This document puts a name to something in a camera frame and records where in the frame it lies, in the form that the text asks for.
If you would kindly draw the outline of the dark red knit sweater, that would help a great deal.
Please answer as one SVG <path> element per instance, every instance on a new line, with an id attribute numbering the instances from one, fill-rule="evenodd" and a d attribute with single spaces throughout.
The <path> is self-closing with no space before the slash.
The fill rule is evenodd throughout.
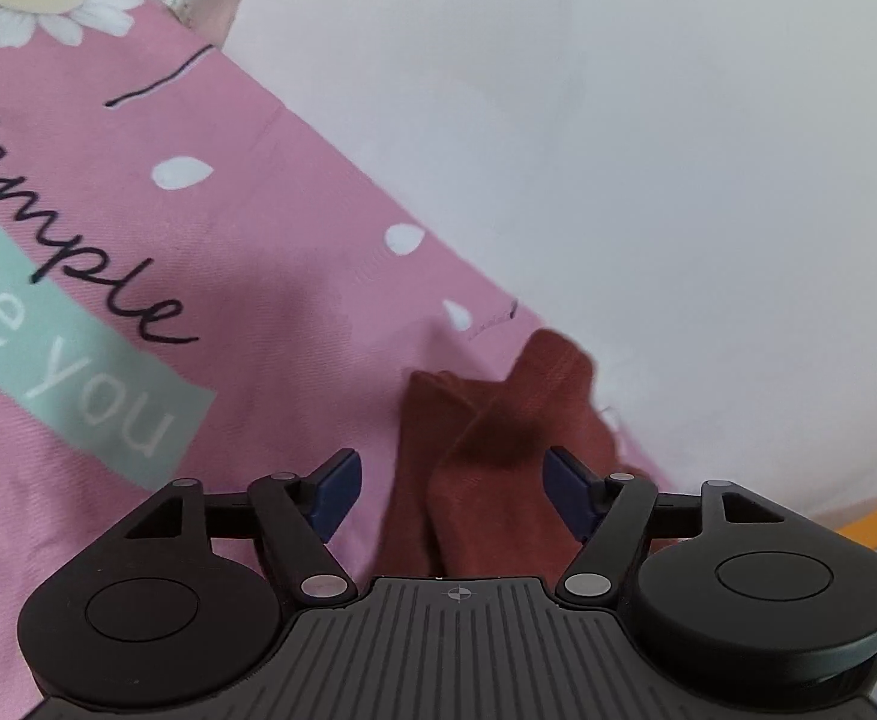
<path id="1" fill-rule="evenodd" d="M 547 449 L 570 450 L 599 476 L 666 481 L 619 419 L 594 410 L 594 374 L 552 330 L 532 333 L 502 380 L 414 372 L 373 575 L 557 582 L 580 544 L 544 493 Z"/>

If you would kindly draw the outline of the pink printed bed sheet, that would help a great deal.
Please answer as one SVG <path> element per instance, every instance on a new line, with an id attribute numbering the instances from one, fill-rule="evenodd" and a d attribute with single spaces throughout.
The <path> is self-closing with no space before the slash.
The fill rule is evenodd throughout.
<path id="1" fill-rule="evenodd" d="M 362 458 L 347 571 L 424 569 L 501 454 L 507 535 L 454 553 L 555 574 L 573 543 L 547 444 L 648 461 L 593 366 L 220 50 L 153 0 L 0 0 L 0 718 L 40 695 L 17 617 L 43 580 L 182 476 L 241 491 Z"/>

